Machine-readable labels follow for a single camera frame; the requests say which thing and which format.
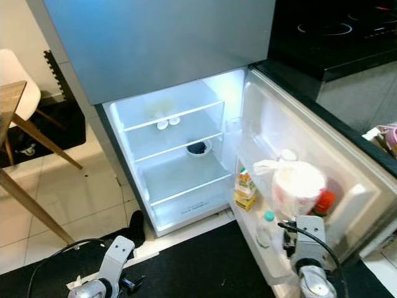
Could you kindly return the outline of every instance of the white tile floor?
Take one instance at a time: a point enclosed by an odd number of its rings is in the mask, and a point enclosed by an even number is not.
[[[94,133],[67,150],[81,171],[56,155],[6,168],[7,173],[75,239],[101,237],[126,227],[139,209],[129,185],[120,186]],[[230,211],[207,217],[155,239],[146,227],[146,242],[135,250],[144,257],[200,235],[234,219]],[[41,260],[65,243],[0,188],[0,274]]]

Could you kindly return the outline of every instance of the black cable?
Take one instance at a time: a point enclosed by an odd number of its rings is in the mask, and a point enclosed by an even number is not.
[[[285,229],[294,230],[296,232],[299,232],[301,234],[306,235],[307,237],[313,239],[315,242],[320,244],[323,248],[326,249],[326,251],[328,251],[328,253],[331,255],[332,259],[334,260],[334,262],[336,264],[337,270],[339,271],[339,273],[341,275],[342,284],[343,284],[343,290],[344,290],[344,294],[345,294],[344,297],[345,298],[349,298],[349,289],[347,288],[347,281],[346,281],[346,278],[345,278],[345,276],[343,274],[342,266],[341,266],[339,260],[337,259],[337,256],[335,255],[334,251],[327,244],[325,244],[323,241],[321,241],[319,238],[317,238],[316,236],[314,236],[313,234],[311,234],[311,233],[309,233],[309,232],[307,232],[305,230],[302,230],[301,228],[297,228],[297,227],[294,227],[292,225],[285,224],[283,222],[279,222],[278,225],[279,225],[279,227],[282,227],[282,228],[285,228]]]
[[[31,298],[31,296],[32,296],[33,280],[34,280],[34,277],[35,277],[35,275],[36,275],[36,272],[40,269],[41,266],[43,266],[45,263],[47,263],[47,261],[49,261],[50,259],[52,259],[52,258],[58,256],[59,254],[65,252],[65,251],[67,251],[67,250],[70,250],[71,248],[75,247],[75,246],[78,245],[78,244],[86,243],[86,242],[100,242],[101,244],[103,244],[104,246],[106,246],[106,245],[105,245],[105,241],[104,241],[103,239],[96,239],[96,238],[83,239],[83,240],[80,240],[80,241],[76,241],[76,242],[74,242],[74,243],[72,243],[72,244],[69,244],[68,246],[62,248],[61,250],[58,250],[58,251],[57,251],[56,253],[54,253],[53,255],[49,256],[49,257],[46,258],[46,259],[44,259],[43,261],[41,261],[41,262],[37,265],[37,267],[34,269],[34,271],[33,271],[33,273],[32,273],[32,276],[30,277],[29,287],[28,287],[28,289],[27,289],[27,298]]]

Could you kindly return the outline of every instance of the black stovetop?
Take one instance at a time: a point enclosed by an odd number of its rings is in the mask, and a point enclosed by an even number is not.
[[[308,9],[305,6],[308,2],[276,2],[270,58],[320,81],[397,60],[395,9],[375,6],[320,9],[313,5]]]

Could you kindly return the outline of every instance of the refrigerator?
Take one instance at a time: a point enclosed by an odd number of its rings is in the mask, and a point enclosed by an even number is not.
[[[274,1],[28,4],[79,104],[95,106],[158,237],[231,208],[276,296],[293,297],[289,261],[255,241],[274,202],[273,172],[253,167],[284,149],[327,176],[337,199],[324,218],[326,239],[341,261],[390,221],[395,178],[252,66],[267,57]],[[198,142],[210,150],[192,156],[187,147]],[[263,197],[249,212],[233,201],[242,167]]]

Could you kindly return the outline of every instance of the wooden table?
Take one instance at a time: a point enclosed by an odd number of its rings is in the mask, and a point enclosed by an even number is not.
[[[56,154],[60,155],[75,167],[81,169],[82,166],[75,162],[69,155],[67,155],[61,148],[55,145],[49,138],[44,136],[31,121],[20,118],[16,113],[22,93],[24,92],[26,81],[19,81],[16,83],[1,86],[1,138],[0,148],[3,141],[7,138],[7,131],[11,121],[15,123],[24,132],[38,140]],[[17,199],[30,213],[36,216],[43,222],[50,230],[61,237],[66,243],[73,243],[74,240],[68,233],[48,214],[42,206],[40,206],[35,199],[27,194],[3,169],[0,168],[0,186],[4,188],[9,194]]]

